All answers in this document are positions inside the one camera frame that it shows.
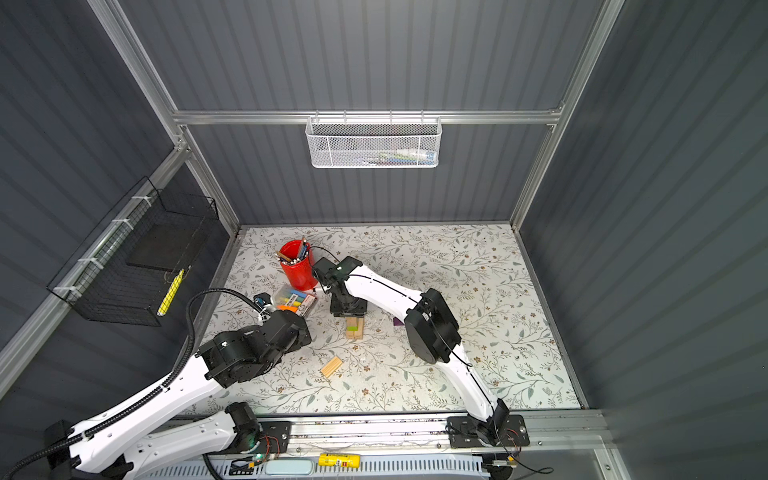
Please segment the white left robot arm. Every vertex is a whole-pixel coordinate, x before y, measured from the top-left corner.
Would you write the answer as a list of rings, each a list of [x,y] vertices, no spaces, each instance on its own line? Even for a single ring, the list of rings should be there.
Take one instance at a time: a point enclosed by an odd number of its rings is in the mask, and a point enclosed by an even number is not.
[[[260,325],[225,331],[195,346],[194,303],[207,295],[241,300],[266,318]],[[53,443],[17,461],[3,475],[14,478],[26,467],[47,459],[50,476],[67,479],[125,478],[136,467],[126,453],[140,438],[199,400],[269,373],[287,354],[311,343],[306,319],[269,303],[267,294],[251,299],[228,288],[193,295],[185,317],[187,339],[171,371],[112,409],[72,426],[54,426]]]

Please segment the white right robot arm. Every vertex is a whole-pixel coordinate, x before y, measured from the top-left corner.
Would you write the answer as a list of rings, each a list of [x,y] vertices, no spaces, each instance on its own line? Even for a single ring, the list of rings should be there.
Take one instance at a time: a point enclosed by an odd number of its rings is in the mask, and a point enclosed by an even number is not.
[[[469,440],[483,446],[517,448],[530,444],[527,429],[510,427],[510,409],[476,372],[462,343],[459,323],[442,294],[401,286],[347,256],[338,263],[321,258],[312,267],[314,278],[346,312],[366,301],[401,320],[411,350],[437,368],[458,392],[467,412]]]

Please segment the wood block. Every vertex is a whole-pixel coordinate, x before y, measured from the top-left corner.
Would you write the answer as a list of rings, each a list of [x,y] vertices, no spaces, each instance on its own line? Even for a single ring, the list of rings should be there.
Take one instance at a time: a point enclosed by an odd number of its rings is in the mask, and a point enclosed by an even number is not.
[[[324,378],[330,379],[342,365],[343,361],[339,357],[334,356],[320,369],[320,373]]]
[[[350,322],[352,319],[355,319],[359,322],[359,330],[357,332],[348,332],[347,331],[347,323]],[[364,335],[364,324],[365,319],[363,317],[347,317],[346,318],[346,330],[345,335],[346,338],[349,340],[360,340],[363,338]]]

